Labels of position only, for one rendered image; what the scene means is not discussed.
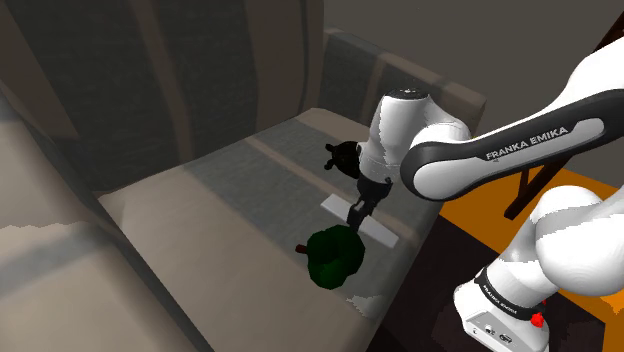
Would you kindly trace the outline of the dark green apple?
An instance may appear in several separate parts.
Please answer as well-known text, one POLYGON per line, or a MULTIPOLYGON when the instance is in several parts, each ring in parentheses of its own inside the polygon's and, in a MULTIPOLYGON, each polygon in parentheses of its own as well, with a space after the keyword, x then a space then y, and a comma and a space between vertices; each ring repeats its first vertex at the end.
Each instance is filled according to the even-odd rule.
POLYGON ((295 251, 307 256, 310 279, 319 287, 333 290, 361 267, 365 246, 350 227, 335 225, 310 236, 295 251))

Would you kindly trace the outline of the dark brown wooden chair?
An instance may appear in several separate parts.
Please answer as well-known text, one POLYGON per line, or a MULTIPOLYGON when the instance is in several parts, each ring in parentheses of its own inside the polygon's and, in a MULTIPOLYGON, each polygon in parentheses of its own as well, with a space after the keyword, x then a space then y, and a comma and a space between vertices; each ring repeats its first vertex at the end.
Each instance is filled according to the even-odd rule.
MULTIPOLYGON (((623 36, 624 11, 603 36, 594 51, 599 51, 603 47, 611 44, 623 36)), ((529 169, 523 170, 520 174, 518 195, 505 210, 504 217, 509 220, 514 220, 570 159, 571 157, 568 156, 567 158, 559 158, 554 162, 544 164, 532 179, 529 179, 529 169)))

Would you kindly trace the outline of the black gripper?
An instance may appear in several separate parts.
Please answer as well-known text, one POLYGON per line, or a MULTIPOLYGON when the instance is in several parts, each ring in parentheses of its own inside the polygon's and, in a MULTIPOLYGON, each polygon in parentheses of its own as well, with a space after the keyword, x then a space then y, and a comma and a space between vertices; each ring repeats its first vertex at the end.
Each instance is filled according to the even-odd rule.
POLYGON ((357 180, 358 200, 349 207, 346 223, 351 230, 357 232, 363 219, 371 216, 379 202, 385 199, 393 183, 389 178, 378 183, 366 176, 360 176, 357 180))

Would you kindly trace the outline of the white flat rectangular bar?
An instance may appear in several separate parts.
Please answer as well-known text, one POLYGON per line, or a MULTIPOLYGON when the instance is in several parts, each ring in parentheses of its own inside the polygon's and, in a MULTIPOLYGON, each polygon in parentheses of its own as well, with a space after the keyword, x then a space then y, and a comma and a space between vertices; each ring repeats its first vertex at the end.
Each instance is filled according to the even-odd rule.
MULTIPOLYGON (((320 206, 343 222, 346 222, 351 204, 338 195, 331 194, 320 206)), ((399 239, 395 233, 371 216, 364 218, 359 227, 359 231, 390 249, 395 247, 399 239)))

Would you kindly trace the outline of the black eared toy figure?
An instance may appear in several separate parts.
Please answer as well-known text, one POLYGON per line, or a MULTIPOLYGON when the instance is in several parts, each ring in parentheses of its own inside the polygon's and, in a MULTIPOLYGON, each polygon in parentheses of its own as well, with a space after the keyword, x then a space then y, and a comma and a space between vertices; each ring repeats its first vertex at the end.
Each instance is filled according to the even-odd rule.
POLYGON ((343 174, 358 179, 360 175, 359 156, 361 147, 356 141, 345 141, 337 145, 326 144, 331 158, 324 165, 325 170, 336 167, 343 174))

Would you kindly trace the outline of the orange table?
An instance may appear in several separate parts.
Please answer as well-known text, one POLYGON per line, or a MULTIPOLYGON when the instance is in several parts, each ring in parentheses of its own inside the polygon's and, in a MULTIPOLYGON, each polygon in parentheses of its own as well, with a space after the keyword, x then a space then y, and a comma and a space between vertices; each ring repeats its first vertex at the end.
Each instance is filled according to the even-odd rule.
MULTIPOLYGON (((445 203, 440 215, 484 245, 502 252, 530 215, 539 199, 534 198, 513 219, 504 211, 517 196, 521 176, 513 174, 483 185, 469 194, 445 203)), ((624 352, 624 290, 604 297, 559 292, 605 323, 602 352, 624 352)))

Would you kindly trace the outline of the beige and grey sofa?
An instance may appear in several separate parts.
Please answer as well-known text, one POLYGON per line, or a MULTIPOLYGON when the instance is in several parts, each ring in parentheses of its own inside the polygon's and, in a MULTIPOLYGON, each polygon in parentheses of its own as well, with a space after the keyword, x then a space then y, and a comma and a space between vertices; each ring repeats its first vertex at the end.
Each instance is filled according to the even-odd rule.
POLYGON ((485 99, 349 33, 323 0, 0 0, 0 81, 69 183, 214 352, 365 352, 440 207, 396 184, 359 272, 317 287, 294 248, 354 200, 327 146, 394 88, 475 128, 485 99))

